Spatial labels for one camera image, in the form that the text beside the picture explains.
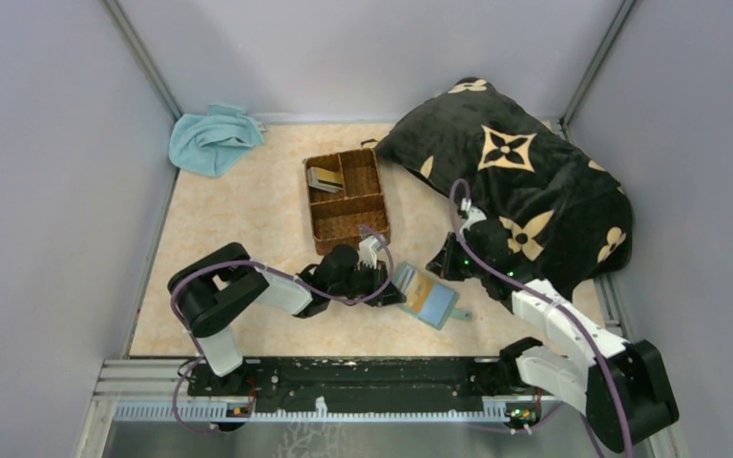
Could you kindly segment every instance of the folded towel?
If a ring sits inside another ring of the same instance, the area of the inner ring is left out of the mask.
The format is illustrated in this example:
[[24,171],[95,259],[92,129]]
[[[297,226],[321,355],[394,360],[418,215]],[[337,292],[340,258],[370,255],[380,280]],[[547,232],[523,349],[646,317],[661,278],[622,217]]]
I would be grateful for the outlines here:
[[207,177],[220,177],[248,150],[262,145],[264,127],[245,110],[210,105],[206,115],[185,114],[170,135],[170,161]]

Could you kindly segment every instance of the brown woven basket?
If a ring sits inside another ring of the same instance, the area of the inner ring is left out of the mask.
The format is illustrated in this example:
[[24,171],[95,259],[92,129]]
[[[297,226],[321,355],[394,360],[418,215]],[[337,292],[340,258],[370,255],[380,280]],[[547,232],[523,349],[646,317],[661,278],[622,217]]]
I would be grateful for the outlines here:
[[335,194],[307,186],[316,253],[326,255],[338,244],[357,247],[361,241],[359,224],[383,235],[387,243],[391,241],[387,203],[374,151],[362,149],[309,157],[304,160],[305,179],[310,167],[341,172],[344,177],[344,190]]

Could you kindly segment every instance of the floor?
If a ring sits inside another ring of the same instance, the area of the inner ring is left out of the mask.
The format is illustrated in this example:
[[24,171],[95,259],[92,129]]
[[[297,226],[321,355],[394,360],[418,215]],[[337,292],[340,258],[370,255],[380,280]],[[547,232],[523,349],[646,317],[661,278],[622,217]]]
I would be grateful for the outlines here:
[[[167,281],[178,270],[231,241],[253,259],[296,273],[318,262],[305,190],[306,157],[357,149],[381,138],[391,124],[276,125],[220,178],[181,173],[161,235],[131,345],[133,356],[195,353],[169,305]],[[385,161],[380,175],[391,223],[389,247],[397,261],[424,267],[450,230],[448,200]],[[249,356],[482,356],[526,336],[543,336],[494,302],[478,281],[449,282],[457,308],[470,322],[449,320],[436,330],[397,307],[347,307],[334,302],[316,317],[294,318],[267,306],[250,306],[233,323],[238,346]],[[594,285],[575,292],[577,308],[603,323]]]

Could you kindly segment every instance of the pillow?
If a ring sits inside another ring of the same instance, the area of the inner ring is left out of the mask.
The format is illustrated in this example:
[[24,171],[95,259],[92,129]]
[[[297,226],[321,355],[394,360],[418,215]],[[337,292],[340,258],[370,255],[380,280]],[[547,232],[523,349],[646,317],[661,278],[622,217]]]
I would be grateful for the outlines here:
[[619,182],[484,79],[412,110],[375,152],[446,197],[466,179],[473,205],[500,222],[505,255],[567,299],[630,259],[633,215]]

